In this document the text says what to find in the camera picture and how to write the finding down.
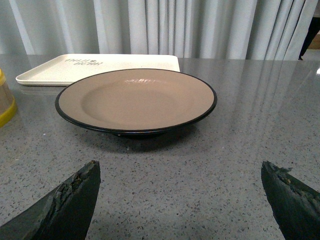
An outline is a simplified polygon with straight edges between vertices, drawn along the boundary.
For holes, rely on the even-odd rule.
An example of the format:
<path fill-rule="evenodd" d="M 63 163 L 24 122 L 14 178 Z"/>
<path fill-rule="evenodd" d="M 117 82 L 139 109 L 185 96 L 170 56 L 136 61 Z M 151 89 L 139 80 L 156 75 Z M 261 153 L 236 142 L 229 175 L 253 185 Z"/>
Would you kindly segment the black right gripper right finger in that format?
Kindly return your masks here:
<path fill-rule="evenodd" d="M 286 240 L 320 238 L 320 193 L 269 161 L 261 181 L 273 216 Z"/>

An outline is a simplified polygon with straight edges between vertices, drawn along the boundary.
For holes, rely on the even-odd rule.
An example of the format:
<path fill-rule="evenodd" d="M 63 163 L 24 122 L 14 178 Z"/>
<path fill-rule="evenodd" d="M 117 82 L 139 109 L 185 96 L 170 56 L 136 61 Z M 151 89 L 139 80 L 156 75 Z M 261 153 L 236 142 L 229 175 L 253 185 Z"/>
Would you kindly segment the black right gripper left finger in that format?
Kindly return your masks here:
<path fill-rule="evenodd" d="M 101 182 L 90 161 L 39 201 L 0 227 L 2 240 L 84 240 Z"/>

